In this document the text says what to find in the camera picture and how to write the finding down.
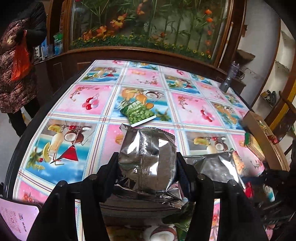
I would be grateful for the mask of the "grey flashlight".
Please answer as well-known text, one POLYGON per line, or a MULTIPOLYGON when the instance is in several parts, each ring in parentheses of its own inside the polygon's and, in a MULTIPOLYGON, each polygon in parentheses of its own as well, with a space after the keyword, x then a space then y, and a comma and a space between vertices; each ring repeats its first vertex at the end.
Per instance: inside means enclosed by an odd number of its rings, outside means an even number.
POLYGON ((227 92, 232 82, 232 79, 236 77, 238 71, 239 71, 239 63, 233 61, 229 67, 226 78, 223 80, 223 82, 219 86, 219 89, 222 92, 227 92))

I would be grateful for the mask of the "flower bamboo mural panel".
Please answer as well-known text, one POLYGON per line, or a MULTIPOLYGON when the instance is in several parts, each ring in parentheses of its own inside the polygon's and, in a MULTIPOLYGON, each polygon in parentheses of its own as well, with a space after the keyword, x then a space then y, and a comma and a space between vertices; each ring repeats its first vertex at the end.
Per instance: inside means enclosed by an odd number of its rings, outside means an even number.
POLYGON ((214 61, 230 1, 74 1, 71 48, 126 46, 214 61))

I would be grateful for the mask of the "green cracker pack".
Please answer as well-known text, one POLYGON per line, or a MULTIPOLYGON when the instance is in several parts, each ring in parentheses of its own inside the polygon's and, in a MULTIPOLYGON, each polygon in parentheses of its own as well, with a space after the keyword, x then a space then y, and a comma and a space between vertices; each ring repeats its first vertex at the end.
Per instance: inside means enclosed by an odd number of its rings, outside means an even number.
POLYGON ((259 143, 257 142, 257 140, 255 139, 255 137, 249 133, 246 132, 244 134, 244 145, 255 155, 259 158, 260 161, 265 162, 266 158, 265 155, 259 145, 259 143))

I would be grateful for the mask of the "silver foil snack bag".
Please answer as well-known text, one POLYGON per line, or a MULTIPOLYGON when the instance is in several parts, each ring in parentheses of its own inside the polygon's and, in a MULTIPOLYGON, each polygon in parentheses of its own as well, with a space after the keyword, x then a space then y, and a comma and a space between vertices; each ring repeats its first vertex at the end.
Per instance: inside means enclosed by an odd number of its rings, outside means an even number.
POLYGON ((120 130, 124 138, 114 194, 182 208, 185 202, 177 180, 175 136, 159 128, 133 128, 124 124, 120 130))

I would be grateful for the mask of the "brown cardboard box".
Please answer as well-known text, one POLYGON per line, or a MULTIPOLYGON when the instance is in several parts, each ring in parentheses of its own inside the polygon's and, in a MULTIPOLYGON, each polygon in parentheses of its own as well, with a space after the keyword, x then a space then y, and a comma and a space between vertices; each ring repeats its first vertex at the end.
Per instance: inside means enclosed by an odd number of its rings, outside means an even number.
POLYGON ((280 144, 273 144, 268 136, 273 135, 264 119, 258 114, 248 111, 242 123, 255 137, 265 156, 269 168, 274 170, 289 171, 290 167, 280 144))

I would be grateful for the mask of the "dark red snack packet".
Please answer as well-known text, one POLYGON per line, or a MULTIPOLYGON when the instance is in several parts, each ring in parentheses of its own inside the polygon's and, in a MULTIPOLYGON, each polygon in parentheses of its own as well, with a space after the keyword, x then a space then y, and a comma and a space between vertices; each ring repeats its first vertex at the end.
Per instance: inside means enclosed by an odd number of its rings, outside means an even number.
POLYGON ((267 138, 273 145, 276 145, 279 142, 275 135, 268 135, 267 138))

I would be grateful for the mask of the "orange plastic bag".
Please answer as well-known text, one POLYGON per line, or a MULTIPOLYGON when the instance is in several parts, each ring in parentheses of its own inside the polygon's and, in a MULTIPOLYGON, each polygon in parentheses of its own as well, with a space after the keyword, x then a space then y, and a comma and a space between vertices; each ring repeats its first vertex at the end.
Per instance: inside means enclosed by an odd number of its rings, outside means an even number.
POLYGON ((11 81, 19 81, 26 77, 33 68, 26 42, 27 31, 24 30, 20 44, 15 47, 15 54, 11 72, 11 81))

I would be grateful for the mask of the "green pea snack packet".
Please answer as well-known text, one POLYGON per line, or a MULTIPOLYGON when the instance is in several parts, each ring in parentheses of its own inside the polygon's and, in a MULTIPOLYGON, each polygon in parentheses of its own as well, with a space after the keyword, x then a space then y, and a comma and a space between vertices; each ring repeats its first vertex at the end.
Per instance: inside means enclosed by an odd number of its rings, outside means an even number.
POLYGON ((130 126, 133 128, 156 118, 154 112, 138 100, 126 105, 120 112, 127 117, 130 126))

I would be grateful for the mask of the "person in patterned coat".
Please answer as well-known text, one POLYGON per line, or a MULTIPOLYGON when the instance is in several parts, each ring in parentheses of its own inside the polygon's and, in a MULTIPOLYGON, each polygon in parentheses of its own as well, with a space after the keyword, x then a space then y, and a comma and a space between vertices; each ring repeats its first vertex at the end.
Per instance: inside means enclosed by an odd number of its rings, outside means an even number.
POLYGON ((33 118, 40 104, 34 49, 47 36, 46 12, 40 1, 1 1, 1 113, 21 137, 27 125, 21 109, 33 118))

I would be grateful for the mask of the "colourful fruit tablecloth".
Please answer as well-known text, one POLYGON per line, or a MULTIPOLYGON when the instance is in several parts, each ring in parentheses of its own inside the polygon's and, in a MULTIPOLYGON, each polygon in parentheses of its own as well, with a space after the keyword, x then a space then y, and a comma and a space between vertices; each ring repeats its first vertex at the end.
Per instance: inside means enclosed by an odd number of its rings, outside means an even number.
POLYGON ((95 60, 22 136, 9 222, 22 240, 267 240, 239 173, 263 171, 248 112, 196 74, 95 60))

